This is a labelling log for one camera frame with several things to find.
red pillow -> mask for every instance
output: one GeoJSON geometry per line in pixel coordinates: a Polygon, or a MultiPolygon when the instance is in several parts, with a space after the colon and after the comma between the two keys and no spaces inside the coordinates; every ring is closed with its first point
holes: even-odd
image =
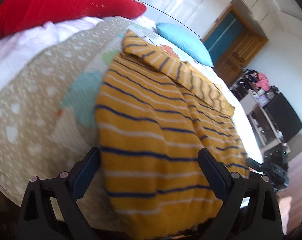
{"type": "Polygon", "coordinates": [[[5,0],[0,6],[0,39],[22,30],[83,16],[136,18],[146,6],[135,0],[5,0]]]}

white sheet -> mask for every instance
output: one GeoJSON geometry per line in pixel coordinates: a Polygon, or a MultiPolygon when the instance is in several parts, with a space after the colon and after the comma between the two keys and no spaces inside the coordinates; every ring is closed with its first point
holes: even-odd
{"type": "MultiPolygon", "coordinates": [[[[78,31],[93,28],[100,21],[102,20],[99,18],[84,17],[82,19],[64,21],[56,24],[47,22],[43,26],[25,30],[0,40],[0,91],[20,72],[20,70],[22,70],[26,63],[39,52],[66,40],[78,31]]],[[[138,17],[133,21],[152,31],[156,30],[155,22],[145,16],[138,17]]],[[[168,40],[159,37],[156,39],[155,44],[163,44],[172,47],[182,60],[189,61],[213,83],[222,86],[224,96],[229,103],[235,107],[232,120],[242,139],[248,157],[262,163],[263,159],[260,149],[244,110],[240,102],[230,92],[222,79],[216,75],[212,68],[195,63],[192,57],[168,40]]]]}
{"type": "Polygon", "coordinates": [[[65,41],[74,33],[93,28],[102,19],[82,19],[53,24],[47,22],[0,40],[0,91],[42,50],[65,41]]]}

light blue pillow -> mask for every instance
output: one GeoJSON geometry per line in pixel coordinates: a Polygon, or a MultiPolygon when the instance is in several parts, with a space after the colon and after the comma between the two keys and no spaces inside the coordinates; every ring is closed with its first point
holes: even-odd
{"type": "Polygon", "coordinates": [[[158,34],[189,54],[200,64],[213,67],[210,54],[194,35],[171,23],[156,23],[158,34]]]}

screw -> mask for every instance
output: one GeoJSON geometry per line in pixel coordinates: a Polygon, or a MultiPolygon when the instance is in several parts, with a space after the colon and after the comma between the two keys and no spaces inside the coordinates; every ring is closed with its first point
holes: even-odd
{"type": "Polygon", "coordinates": [[[263,180],[264,182],[269,182],[269,181],[270,181],[270,179],[269,179],[268,176],[262,176],[262,180],[263,180]]]}
{"type": "Polygon", "coordinates": [[[33,176],[31,179],[30,179],[30,182],[36,182],[38,180],[38,177],[37,176],[33,176]]]}
{"type": "Polygon", "coordinates": [[[63,172],[60,173],[60,178],[61,178],[61,179],[64,179],[64,178],[66,178],[68,175],[69,175],[69,174],[68,174],[66,171],[63,171],[63,172]]]}
{"type": "Polygon", "coordinates": [[[231,177],[232,177],[233,179],[238,179],[238,178],[240,177],[240,174],[237,173],[237,172],[232,172],[232,173],[231,173],[231,177]]]}

wooden floor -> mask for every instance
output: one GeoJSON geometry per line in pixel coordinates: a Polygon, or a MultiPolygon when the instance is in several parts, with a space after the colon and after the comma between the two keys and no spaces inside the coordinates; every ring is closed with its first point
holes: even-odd
{"type": "Polygon", "coordinates": [[[15,239],[20,207],[0,191],[0,239],[15,239]]]}

